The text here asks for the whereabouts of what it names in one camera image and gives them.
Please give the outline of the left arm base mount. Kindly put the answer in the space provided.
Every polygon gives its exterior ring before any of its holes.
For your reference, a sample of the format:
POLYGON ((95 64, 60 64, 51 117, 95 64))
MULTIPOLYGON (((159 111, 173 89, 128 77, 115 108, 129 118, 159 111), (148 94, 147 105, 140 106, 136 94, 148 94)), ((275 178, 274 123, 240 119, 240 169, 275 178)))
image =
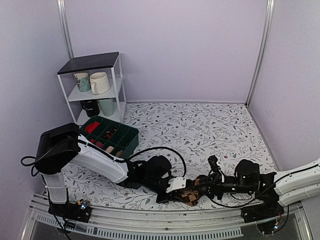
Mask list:
POLYGON ((88 200, 81 199, 75 203, 67 201, 64 204, 57 204, 49 199, 48 202, 48 212, 54 216, 83 223, 88 223, 90 220, 92 208, 88 200))

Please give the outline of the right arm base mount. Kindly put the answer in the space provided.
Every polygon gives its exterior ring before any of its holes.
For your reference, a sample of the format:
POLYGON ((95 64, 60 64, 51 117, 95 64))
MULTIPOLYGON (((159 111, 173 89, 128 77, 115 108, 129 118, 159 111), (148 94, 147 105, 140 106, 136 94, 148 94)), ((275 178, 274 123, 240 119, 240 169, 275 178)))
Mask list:
POLYGON ((265 199, 263 203, 241 208, 241 217, 245 223, 273 218, 273 221, 258 223, 256 225, 258 231, 263 235, 273 235, 283 228, 287 223, 284 220, 284 207, 279 204, 279 197, 265 199))

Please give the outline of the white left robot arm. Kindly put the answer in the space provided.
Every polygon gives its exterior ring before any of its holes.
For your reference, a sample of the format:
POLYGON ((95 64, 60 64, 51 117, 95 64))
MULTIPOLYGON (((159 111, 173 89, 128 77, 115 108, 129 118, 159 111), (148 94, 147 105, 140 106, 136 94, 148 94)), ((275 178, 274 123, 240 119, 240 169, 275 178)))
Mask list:
POLYGON ((44 178, 49 199, 63 217, 70 217, 75 211, 68 201, 62 172, 69 163, 96 172, 123 188, 144 186, 166 195, 187 187, 184 176, 171 175, 170 162, 164 156, 135 162, 123 159, 91 143, 75 123, 67 123, 41 134, 34 164, 44 178))

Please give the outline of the brown argyle sock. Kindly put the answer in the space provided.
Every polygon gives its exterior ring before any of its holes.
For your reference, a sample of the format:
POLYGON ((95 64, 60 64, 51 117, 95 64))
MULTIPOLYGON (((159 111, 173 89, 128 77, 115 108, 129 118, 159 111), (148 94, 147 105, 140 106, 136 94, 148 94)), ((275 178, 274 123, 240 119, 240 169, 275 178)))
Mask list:
POLYGON ((184 189, 178 190, 178 200, 190 207, 198 204, 202 194, 197 189, 197 186, 205 182, 205 175, 199 175, 194 180, 187 179, 184 189))

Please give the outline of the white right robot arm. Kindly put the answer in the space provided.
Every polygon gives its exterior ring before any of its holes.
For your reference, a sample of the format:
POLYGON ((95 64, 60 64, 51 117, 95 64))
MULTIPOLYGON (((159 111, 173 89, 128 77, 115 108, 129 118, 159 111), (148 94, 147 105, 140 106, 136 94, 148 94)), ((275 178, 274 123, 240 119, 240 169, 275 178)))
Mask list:
POLYGON ((227 207, 215 201, 224 194, 248 194, 252 198, 241 205, 244 208, 255 201, 260 201, 258 213, 262 218, 269 218, 278 210, 278 206, 288 205, 309 199, 320 194, 320 160, 287 171, 259 173, 259 166, 243 159, 236 166, 234 176, 224 176, 219 168, 209 174, 196 186, 201 195, 208 197, 214 204, 227 207))

